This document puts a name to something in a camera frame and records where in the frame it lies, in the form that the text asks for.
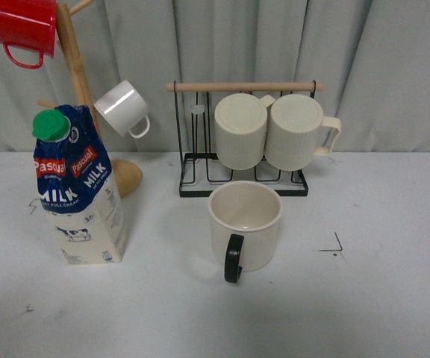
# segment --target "upside-down mug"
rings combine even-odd
[[[0,43],[17,66],[40,68],[44,54],[54,56],[55,36],[56,0],[0,0]],[[38,63],[19,62],[10,47],[37,52]]]
[[[274,101],[271,95],[259,99],[236,93],[218,103],[215,108],[216,152],[224,166],[245,170],[261,161],[267,135],[267,108]]]
[[[317,147],[321,128],[334,129],[328,145]],[[317,101],[306,95],[284,95],[271,106],[265,158],[280,170],[307,166],[313,155],[330,155],[341,133],[341,121],[327,117]]]

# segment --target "mug handle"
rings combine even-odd
[[[129,133],[131,136],[133,136],[133,138],[135,138],[135,139],[142,138],[142,137],[143,137],[143,136],[145,136],[145,135],[147,134],[147,132],[149,131],[149,129],[150,129],[149,116],[146,116],[145,118],[146,118],[147,126],[146,126],[146,129],[144,129],[142,133],[140,133],[140,134],[134,134],[134,133],[132,133],[132,131],[131,131],[130,129],[128,130],[128,133]]]
[[[237,283],[242,273],[240,266],[240,255],[242,252],[244,237],[233,233],[228,241],[227,252],[225,255],[225,281]]]
[[[15,46],[16,43],[3,43],[4,52],[6,52],[6,55],[9,57],[12,63],[18,65],[19,67],[23,67],[25,69],[39,69],[43,65],[43,56],[44,53],[42,51],[39,52],[39,62],[35,65],[26,65],[25,63],[21,63],[18,60],[16,60],[11,52],[9,51],[9,46]]]
[[[341,121],[338,118],[334,117],[325,117],[322,121],[323,127],[333,128],[334,135],[331,138],[331,144],[326,145],[324,147],[318,147],[314,150],[315,155],[330,155],[333,152],[333,145],[336,142],[336,139],[341,134]]]
[[[275,99],[271,95],[265,95],[264,97],[260,98],[260,101],[266,108],[275,103]]]

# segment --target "wooden dowel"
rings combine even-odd
[[[323,91],[325,85],[318,83],[316,91]],[[251,91],[313,91],[313,82],[240,82],[240,83],[174,83],[167,84],[169,92],[251,92]]]
[[[97,122],[97,112],[94,107],[93,97],[89,91],[89,85],[84,71],[84,61],[81,53],[79,52],[79,46],[75,38],[69,8],[67,7],[67,4],[57,3],[56,10],[57,35],[59,37],[59,43],[64,59],[66,60],[67,69],[69,70],[69,74],[72,79],[75,96],[79,105],[85,104],[89,107],[90,114],[93,117],[94,126],[96,127],[99,137],[101,137],[99,123]]]
[[[79,11],[84,9],[87,5],[91,4],[92,2],[93,2],[93,0],[82,0],[82,1],[80,1],[79,3],[77,3],[76,5],[74,5],[73,7],[70,8],[69,15],[72,16],[72,15],[78,13]]]
[[[43,101],[42,99],[37,100],[37,105],[39,105],[41,107],[50,108],[52,110],[57,107],[57,104],[52,103],[52,102],[48,102],[48,101]]]

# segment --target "milk carton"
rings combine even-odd
[[[121,200],[89,108],[44,110],[33,135],[41,204],[67,263],[120,262],[127,239]]]

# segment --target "pascual logo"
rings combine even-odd
[[[74,178],[78,178],[84,168],[96,158],[97,153],[94,151],[94,148],[89,145],[84,151],[82,157],[77,162],[71,165],[71,172],[72,175],[74,175]]]
[[[61,177],[66,175],[66,161],[64,159],[40,159],[34,158],[36,176],[41,178],[43,175],[56,174]]]

